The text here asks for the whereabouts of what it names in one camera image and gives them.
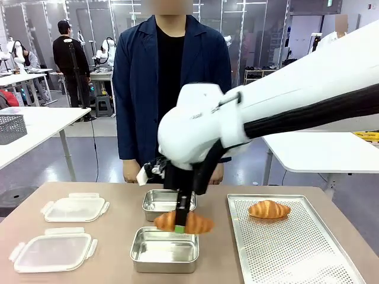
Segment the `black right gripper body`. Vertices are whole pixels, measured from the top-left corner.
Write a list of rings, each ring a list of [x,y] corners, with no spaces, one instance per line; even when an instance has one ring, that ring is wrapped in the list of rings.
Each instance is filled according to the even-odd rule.
[[[194,164],[192,170],[176,167],[171,161],[166,162],[163,188],[182,192],[206,193],[211,178],[211,161],[205,160]]]

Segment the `person's left hand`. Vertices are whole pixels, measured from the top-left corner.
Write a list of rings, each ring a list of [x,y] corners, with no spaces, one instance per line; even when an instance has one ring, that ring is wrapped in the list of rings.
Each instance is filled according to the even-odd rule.
[[[219,163],[216,166],[208,184],[219,185],[223,181],[223,177],[224,177],[224,165],[223,163]]]

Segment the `person's right hand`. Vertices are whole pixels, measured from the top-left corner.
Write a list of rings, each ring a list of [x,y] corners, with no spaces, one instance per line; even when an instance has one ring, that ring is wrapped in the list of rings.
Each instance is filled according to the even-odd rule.
[[[137,183],[137,175],[140,172],[140,165],[133,160],[123,160],[123,177],[127,183]]]

